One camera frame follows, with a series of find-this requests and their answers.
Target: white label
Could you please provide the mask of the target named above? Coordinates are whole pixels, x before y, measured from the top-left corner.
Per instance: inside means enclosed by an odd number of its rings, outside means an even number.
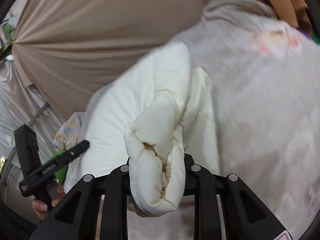
[[[283,231],[278,237],[276,237],[274,240],[292,240],[288,231]]]

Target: white quilted comforter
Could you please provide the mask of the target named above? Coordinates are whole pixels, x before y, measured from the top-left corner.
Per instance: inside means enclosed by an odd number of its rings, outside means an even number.
[[[184,152],[219,173],[211,89],[209,75],[191,66],[182,42],[154,49],[101,97],[85,136],[91,146],[73,184],[88,173],[109,174],[130,157],[140,215],[176,210],[185,184]]]

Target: white sheet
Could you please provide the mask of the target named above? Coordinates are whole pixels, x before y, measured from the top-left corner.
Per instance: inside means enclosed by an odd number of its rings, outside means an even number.
[[[14,62],[4,60],[0,64],[0,156],[9,156],[14,146],[14,130],[28,124],[44,103],[34,87],[24,88]],[[37,134],[42,162],[49,160],[55,152],[53,138],[63,123],[64,120],[49,106],[31,126]]]

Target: black tool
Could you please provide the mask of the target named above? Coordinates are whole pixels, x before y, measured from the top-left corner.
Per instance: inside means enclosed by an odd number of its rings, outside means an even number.
[[[184,195],[195,196],[194,240],[221,240],[216,195],[220,195],[228,240],[290,239],[283,225],[237,175],[213,175],[195,165],[188,154],[185,167]],[[42,221],[30,240],[95,239],[101,195],[105,199],[100,240],[127,240],[127,195],[131,195],[128,170],[127,163],[106,176],[85,175]]]
[[[48,210],[51,211],[53,208],[52,200],[46,186],[53,181],[56,171],[79,157],[89,148],[90,143],[84,140],[60,156],[41,165],[36,133],[28,126],[23,125],[15,130],[14,138],[24,177],[23,181],[19,183],[22,195],[24,197],[35,196],[36,199],[46,203]]]

